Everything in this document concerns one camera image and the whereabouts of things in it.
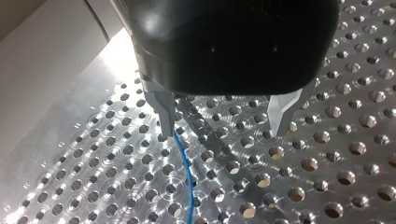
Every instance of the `metal mesh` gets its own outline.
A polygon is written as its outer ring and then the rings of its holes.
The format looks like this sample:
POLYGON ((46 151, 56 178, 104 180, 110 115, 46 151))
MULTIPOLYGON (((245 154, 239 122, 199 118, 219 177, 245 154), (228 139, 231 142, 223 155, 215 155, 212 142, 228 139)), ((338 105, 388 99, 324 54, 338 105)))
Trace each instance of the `metal mesh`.
MULTIPOLYGON (((270 131, 267 97, 176 100, 195 223, 394 222, 396 2, 340 8, 315 91, 285 137, 270 131)), ((139 79, 116 85, 100 110, 16 199, 17 222, 184 223, 182 160, 139 79)))

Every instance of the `perforated metal plate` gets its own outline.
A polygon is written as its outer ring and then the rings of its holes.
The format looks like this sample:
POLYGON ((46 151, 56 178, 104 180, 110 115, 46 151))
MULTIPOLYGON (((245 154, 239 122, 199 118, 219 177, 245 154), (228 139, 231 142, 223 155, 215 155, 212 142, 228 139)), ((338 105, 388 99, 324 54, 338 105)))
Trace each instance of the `perforated metal plate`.
MULTIPOLYGON (((195 185, 195 223, 396 221, 396 2, 349 0, 340 8, 315 92, 286 136, 272 136, 264 96, 176 100, 177 132, 195 185)), ((298 44, 309 48, 309 40, 298 44)), ((60 136, 59 146, 49 146, 34 138, 30 149, 37 153, 40 146, 60 151, 45 151, 53 164, 26 171, 36 182, 17 184, 24 196, 5 195, 2 223, 184 223, 188 196, 176 143, 160 135, 138 75, 128 76, 134 78, 118 82, 95 113, 78 119, 87 121, 78 122, 71 140, 60 136)), ((103 92, 114 79, 86 78, 80 85, 103 92)), ((85 95, 79 105, 88 107, 97 95, 85 95)))

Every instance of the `blue wire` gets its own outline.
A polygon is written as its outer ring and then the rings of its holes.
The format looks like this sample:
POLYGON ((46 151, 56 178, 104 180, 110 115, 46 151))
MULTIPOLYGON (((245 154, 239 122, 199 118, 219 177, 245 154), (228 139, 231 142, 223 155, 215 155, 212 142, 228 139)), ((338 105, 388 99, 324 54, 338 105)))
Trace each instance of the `blue wire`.
POLYGON ((180 155, 183 159, 184 170, 186 172, 187 182, 189 186, 189 210, 187 211, 187 224, 192 224, 192 213, 194 212, 194 195, 192 193, 192 182, 191 182, 191 172, 189 168, 189 160, 187 160, 186 153, 184 152, 183 144, 180 141, 180 138, 177 135, 177 132, 174 132, 174 138, 178 146, 178 150, 180 151, 180 155))

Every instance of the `hole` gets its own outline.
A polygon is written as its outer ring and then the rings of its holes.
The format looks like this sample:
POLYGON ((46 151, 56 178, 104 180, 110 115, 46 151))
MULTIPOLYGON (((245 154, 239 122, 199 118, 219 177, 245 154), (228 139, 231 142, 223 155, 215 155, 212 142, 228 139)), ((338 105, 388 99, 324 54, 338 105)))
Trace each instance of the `hole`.
POLYGON ((20 220, 18 220, 18 224, 26 224, 28 221, 28 217, 21 217, 20 220))
POLYGON ((314 139, 317 143, 325 144, 330 141, 330 134, 328 132, 314 133, 314 139))
POLYGON ((295 140, 291 143, 291 145, 297 150, 306 149, 306 143, 304 140, 295 140))
POLYGON ((359 17, 354 17, 353 18, 353 21, 355 21, 355 22, 362 22, 362 21, 364 21, 364 17, 363 16, 359 16, 359 17))
POLYGON ((360 77, 358 78, 358 84, 361 86, 368 86, 372 83, 372 79, 370 77, 360 77))
POLYGON ((384 116, 388 119, 394 119, 396 117, 396 108, 386 108, 383 112, 384 116))
POLYGON ((313 158, 305 158, 301 161, 301 165, 307 172, 313 172, 318 169, 318 161, 313 158))
POLYGON ((244 148, 250 148, 254 146, 254 138, 252 136, 245 136, 241 139, 241 145, 244 148))
POLYGON ((122 101, 128 100, 128 99, 129 99, 129 94, 124 93, 124 94, 120 97, 120 99, 121 99, 122 101))
POLYGON ((259 165, 262 162, 261 156, 255 154, 250 155, 247 160, 251 165, 259 165))
POLYGON ((384 79, 391 79, 395 75, 392 69, 380 69, 377 74, 379 77, 384 79))
POLYGON ((88 215, 88 220, 89 220, 89 221, 95 221, 97 218, 98 218, 98 215, 97 215, 96 212, 91 212, 91 213, 88 215))
POLYGON ((146 173, 145 174, 145 180, 146 181, 151 181, 152 179, 154 179, 154 174, 152 174, 152 173, 150 173, 150 172, 148 172, 148 173, 146 173))
POLYGON ((90 137, 91 137, 91 138, 95 138, 95 137, 97 137, 97 136, 99 135, 99 133, 100 133, 100 131, 97 130, 97 129, 95 129, 95 130, 93 130, 93 131, 90 133, 90 137))
POLYGON ((257 114, 254 116, 254 121, 258 124, 264 124, 268 120, 268 116, 266 114, 257 114))
POLYGON ((82 156, 82 153, 83 153, 83 151, 81 148, 76 149, 76 151, 73 153, 73 157, 77 159, 82 156))
POLYGON ((369 50, 369 46, 367 44, 357 44, 355 46, 355 50, 360 53, 364 53, 369 50))
POLYGON ((116 127, 115 127, 114 124, 112 124, 112 123, 109 123, 109 124, 107 124, 107 126, 106 126, 106 130, 107 130, 108 132, 112 132, 115 128, 116 128, 116 127))
POLYGON ((271 177, 268 174, 259 174, 254 177, 254 181, 259 188, 266 188, 271 184, 271 177))
POLYGON ((42 193, 40 193, 40 195, 38 195, 37 201, 38 201, 39 203, 43 203, 44 201, 47 200, 48 197, 49 197, 49 195, 48 195, 47 192, 42 192, 42 193))
POLYGON ((295 203, 299 203, 305 197, 305 192, 302 188, 291 188, 288 192, 289 199, 295 203))
POLYGON ((115 114, 116 114, 116 113, 115 113, 114 111, 110 110, 110 111, 108 111, 108 112, 106 113, 106 118, 107 118, 107 119, 111 119, 111 118, 114 117, 115 114))
POLYGON ((196 114, 198 114, 198 110, 197 110, 197 108, 195 108, 195 107, 193 107, 193 108, 190 108, 190 115, 196 115, 196 114))
POLYGON ((59 214, 62 213, 63 210, 64 210, 64 206, 61 203, 58 203, 55 206, 53 206, 52 214, 58 216, 59 214))
POLYGON ((94 203, 98 200, 99 198, 99 192, 98 191, 93 191, 88 195, 88 202, 89 203, 94 203))
POLYGON ((377 164, 366 164, 363 166, 363 170, 367 175, 379 174, 379 166, 377 164))
POLYGON ((274 135, 271 130, 265 130, 262 132, 262 137, 266 140, 270 140, 274 138, 274 135))
POLYGON ((130 171, 134 169, 134 164, 131 161, 125 163, 125 170, 130 171))
POLYGON ((79 188, 81 188, 81 180, 75 180, 75 181, 72 183, 71 189, 72 189, 73 191, 76 191, 76 190, 78 190, 79 188))
POLYGON ((317 93, 316 97, 317 97, 317 100, 319 100, 319 101, 325 101, 325 100, 329 99, 329 93, 319 92, 319 93, 317 93))
POLYGON ((96 181, 98 181, 98 176, 97 175, 91 175, 90 176, 90 182, 91 183, 96 183, 96 181))
POLYGON ((317 217, 309 211, 303 211, 300 213, 298 216, 298 219, 300 220, 300 223, 302 224, 315 224, 317 217))
POLYGON ((360 100, 349 101, 348 105, 352 109, 359 109, 361 108, 361 101, 360 100))
POLYGON ((116 176, 117 174, 117 168, 116 167, 111 167, 106 171, 106 176, 107 178, 112 178, 116 176))
POLYGON ((22 206, 25 207, 25 208, 28 207, 29 204, 30 204, 30 199, 26 199, 26 200, 24 200, 24 201, 22 202, 22 206))
POLYGON ((169 184, 166 186, 166 192, 168 192, 169 194, 173 194, 176 192, 176 186, 173 184, 169 184))
POLYGON ((207 150, 201 154, 201 159, 203 162, 213 161, 214 153, 211 150, 207 150))
POLYGON ((368 57, 366 61, 369 64, 376 64, 376 63, 379 63, 379 58, 378 57, 368 57))
POLYGON ((329 183, 327 183, 327 181, 324 180, 315 181, 314 189, 319 192, 327 191, 329 189, 329 183))
POLYGON ((115 143, 116 143, 116 138, 115 138, 115 137, 109 137, 109 138, 107 138, 107 140, 106 140, 106 145, 107 145, 108 147, 113 146, 115 143))
POLYGON ((110 186, 110 187, 107 188, 106 192, 109 195, 113 195, 113 194, 116 193, 116 191, 117 191, 117 186, 110 186))
POLYGON ((337 58, 339 58, 339 59, 345 59, 347 57, 347 52, 346 51, 340 51, 340 52, 337 52, 335 54, 335 56, 337 58))
POLYGON ((338 93, 343 95, 347 95, 352 91, 349 84, 339 84, 335 87, 335 89, 337 90, 338 93))
POLYGON ((236 193, 244 193, 247 188, 248 182, 245 179, 237 180, 233 184, 233 190, 235 190, 236 193))
POLYGON ((125 118, 122 120, 121 124, 122 126, 128 126, 131 122, 132 120, 130 118, 125 118))
POLYGON ((133 146, 131 146, 131 145, 129 145, 129 146, 126 146, 123 150, 122 150, 122 152, 123 152, 123 154, 124 155, 131 155, 133 152, 134 152, 134 147, 133 146))
POLYGON ((338 182, 340 182, 340 184, 345 185, 345 186, 352 185, 356 181, 355 174, 353 174, 350 171, 343 171, 343 172, 339 173, 337 175, 337 179, 338 179, 338 182))
POLYGON ((139 224, 139 218, 131 217, 126 224, 139 224))
POLYGON ((396 168, 396 154, 392 154, 392 155, 388 156, 388 163, 393 168, 396 168))
POLYGON ((76 166, 73 168, 73 173, 74 173, 74 174, 77 174, 78 172, 81 171, 81 169, 82 169, 81 164, 78 164, 78 165, 76 165, 76 166))
POLYGON ((63 163, 66 161, 66 156, 62 156, 59 158, 59 162, 63 163))
POLYGON ((326 159, 331 162, 337 162, 341 160, 341 153, 339 151, 326 153, 326 159))
POLYGON ((96 167, 99 164, 99 159, 98 158, 92 158, 89 162, 89 165, 91 168, 96 167))
POLYGON ((280 160, 285 155, 283 147, 271 147, 268 152, 273 160, 280 160))
POLYGON ((148 203, 155 203, 159 200, 158 192, 155 189, 151 189, 146 193, 146 201, 148 203))
POLYGON ((361 70, 361 66, 358 63, 348 63, 346 65, 346 70, 349 73, 357 73, 359 70, 361 70))
POLYGON ((248 105, 249 105, 251 108, 256 108, 257 106, 259 106, 259 101, 258 101, 258 100, 250 101, 250 102, 248 103, 248 105))
POLYGON ((147 126, 146 124, 140 126, 139 128, 140 133, 147 133, 148 131, 149 131, 149 126, 147 126))
POLYGON ((381 103, 381 102, 385 101, 387 96, 382 91, 372 91, 369 93, 369 98, 371 101, 373 101, 375 103, 381 103))
POLYGON ((168 157, 171 154, 171 151, 168 148, 165 148, 161 151, 161 155, 163 157, 168 157))
POLYGON ((143 140, 142 143, 140 144, 142 147, 148 147, 149 146, 149 140, 143 140))
POLYGON ((330 218, 339 218, 344 213, 344 208, 339 203, 327 203, 324 207, 324 213, 330 218))
POLYGON ((192 125, 196 130, 200 130, 205 126, 205 121, 203 119, 197 119, 192 125))
POLYGON ((215 108, 216 106, 218 106, 219 102, 215 99, 210 99, 206 102, 206 105, 208 108, 215 108))
POLYGON ((150 222, 156 222, 158 220, 158 218, 159 218, 159 215, 156 212, 152 212, 148 215, 148 221, 150 221, 150 222))
POLYGON ((376 118, 371 115, 364 115, 359 118, 359 122, 364 128, 373 128, 376 125, 376 118))
POLYGON ((72 209, 76 209, 79 206, 79 203, 81 202, 80 198, 75 198, 70 202, 70 207, 72 209))
POLYGON ((239 172, 240 164, 238 161, 230 161, 225 167, 231 175, 235 175, 239 172))
POLYGON ((145 104, 146 104, 146 101, 145 101, 145 100, 139 100, 139 101, 136 102, 136 106, 137 106, 137 107, 142 107, 142 106, 145 105, 145 104))
POLYGON ((207 173, 206 173, 206 177, 208 178, 208 179, 214 179, 214 178, 216 178, 218 175, 216 174, 216 172, 214 171, 214 170, 210 170, 210 171, 208 171, 207 173))
POLYGON ((380 199, 391 202, 396 198, 396 188, 389 185, 383 185, 376 191, 376 194, 380 199))
POLYGON ((329 117, 329 118, 333 118, 333 119, 336 119, 336 118, 338 118, 338 117, 340 117, 341 116, 341 109, 340 109, 340 107, 338 107, 338 106, 329 106, 329 107, 327 107, 327 109, 325 110, 325 112, 326 112, 326 115, 329 117))
POLYGON ((90 149, 91 149, 91 152, 94 152, 94 151, 96 151, 98 148, 99 148, 99 144, 100 143, 94 143, 91 147, 90 147, 90 149))
POLYGON ((167 164, 163 167, 163 174, 166 176, 173 175, 175 173, 175 166, 167 164))
POLYGON ((235 105, 230 108, 229 112, 230 112, 231 116, 236 116, 242 112, 242 109, 240 106, 235 105))
POLYGON ((339 133, 348 134, 352 132, 352 127, 348 124, 341 124, 337 127, 339 133))
POLYGON ((293 169, 291 167, 282 167, 279 169, 279 175, 284 178, 290 178, 294 176, 293 169))
POLYGON ((386 38, 386 37, 377 37, 376 39, 375 39, 375 43, 377 43, 377 44, 386 44, 388 42, 388 39, 386 38))
POLYGON ((216 130, 216 137, 217 138, 224 138, 228 135, 228 129, 225 127, 219 128, 216 130))
POLYGON ((366 145, 363 142, 353 142, 349 144, 349 151, 356 156, 363 155, 366 153, 366 145))
POLYGON ((136 184, 136 179, 134 178, 129 178, 127 180, 125 180, 125 184, 124 187, 126 189, 132 189, 134 187, 134 185, 136 184))
POLYGON ((219 120, 221 119, 221 114, 214 114, 214 115, 212 116, 212 119, 213 119, 214 121, 219 121, 219 120))
POLYGON ((220 212, 218 215, 219 223, 229 223, 230 222, 230 214, 228 212, 220 212))
POLYGON ((151 154, 147 154, 147 155, 145 155, 142 158, 142 163, 145 164, 145 165, 149 165, 149 163, 152 162, 152 159, 153 159, 152 155, 151 154))
POLYGON ((181 205, 179 203, 172 203, 168 207, 168 213, 172 217, 180 216, 181 212, 182 212, 182 209, 181 209, 181 205))
POLYGON ((244 218, 253 218, 256 214, 256 206, 253 203, 242 203, 239 212, 244 218))
POLYGON ((370 205, 370 200, 364 195, 355 195, 351 199, 352 205, 357 208, 368 207, 370 205))
POLYGON ((210 197, 215 201, 215 203, 221 203, 224 200, 225 191, 221 188, 213 189, 210 192, 210 197))
POLYGON ((132 136, 132 134, 131 134, 130 132, 126 132, 126 133, 124 133, 123 138, 124 138, 124 139, 128 139, 128 138, 130 138, 131 136, 132 136))
POLYGON ((56 179, 61 180, 66 176, 66 170, 60 170, 58 171, 58 173, 56 174, 56 179))
POLYGON ((55 198, 58 198, 64 193, 64 189, 66 188, 65 185, 61 185, 59 188, 55 190, 55 198))
POLYGON ((106 214, 109 217, 113 217, 116 214, 117 210, 119 210, 119 207, 115 203, 113 203, 106 208, 106 214))
POLYGON ((35 215, 35 219, 37 219, 37 220, 41 220, 41 219, 43 219, 43 217, 44 217, 44 212, 38 212, 37 213, 37 215, 35 215))

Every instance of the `blue cable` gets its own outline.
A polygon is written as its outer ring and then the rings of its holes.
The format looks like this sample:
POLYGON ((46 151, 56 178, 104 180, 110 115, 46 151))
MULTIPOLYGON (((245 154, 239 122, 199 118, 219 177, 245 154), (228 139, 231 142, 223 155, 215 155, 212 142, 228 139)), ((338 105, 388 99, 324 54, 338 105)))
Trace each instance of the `blue cable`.
POLYGON ((191 172, 189 168, 189 160, 187 160, 186 153, 184 152, 184 146, 180 141, 180 138, 177 135, 177 132, 174 131, 174 138, 178 146, 178 150, 180 151, 181 158, 184 163, 184 171, 186 172, 187 182, 189 182, 189 209, 187 211, 187 221, 186 224, 192 224, 192 213, 194 212, 194 195, 192 192, 192 182, 191 182, 191 172))

